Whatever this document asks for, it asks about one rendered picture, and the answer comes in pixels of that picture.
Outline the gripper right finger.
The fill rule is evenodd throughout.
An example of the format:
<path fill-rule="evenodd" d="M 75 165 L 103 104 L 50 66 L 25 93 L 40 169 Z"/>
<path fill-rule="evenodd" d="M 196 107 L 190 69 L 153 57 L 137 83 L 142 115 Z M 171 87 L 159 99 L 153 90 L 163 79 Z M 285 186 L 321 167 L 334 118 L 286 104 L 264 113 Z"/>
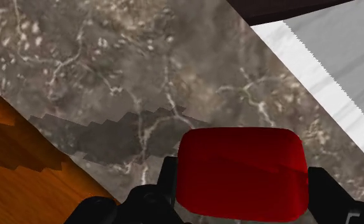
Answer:
<path fill-rule="evenodd" d="M 317 224 L 364 224 L 364 202 L 355 200 L 322 167 L 308 168 L 308 210 Z"/>

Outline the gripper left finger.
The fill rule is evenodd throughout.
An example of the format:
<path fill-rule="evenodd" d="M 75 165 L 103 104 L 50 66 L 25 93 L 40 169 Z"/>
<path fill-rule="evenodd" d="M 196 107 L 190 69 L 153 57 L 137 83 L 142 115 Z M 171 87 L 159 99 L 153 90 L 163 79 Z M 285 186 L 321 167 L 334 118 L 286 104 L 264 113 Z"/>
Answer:
<path fill-rule="evenodd" d="M 64 224 L 191 224 L 175 211 L 178 158 L 164 158 L 158 181 L 131 189 L 125 201 L 92 196 L 81 201 Z"/>

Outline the red rounded block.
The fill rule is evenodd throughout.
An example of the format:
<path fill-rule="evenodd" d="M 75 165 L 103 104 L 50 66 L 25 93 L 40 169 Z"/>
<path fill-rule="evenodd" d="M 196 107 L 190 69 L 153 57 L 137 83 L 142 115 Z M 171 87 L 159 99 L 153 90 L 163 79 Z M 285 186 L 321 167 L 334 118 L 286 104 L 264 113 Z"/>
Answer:
<path fill-rule="evenodd" d="M 189 130 L 179 144 L 176 199 L 204 216 L 294 221 L 309 204 L 302 141 L 282 128 Z"/>

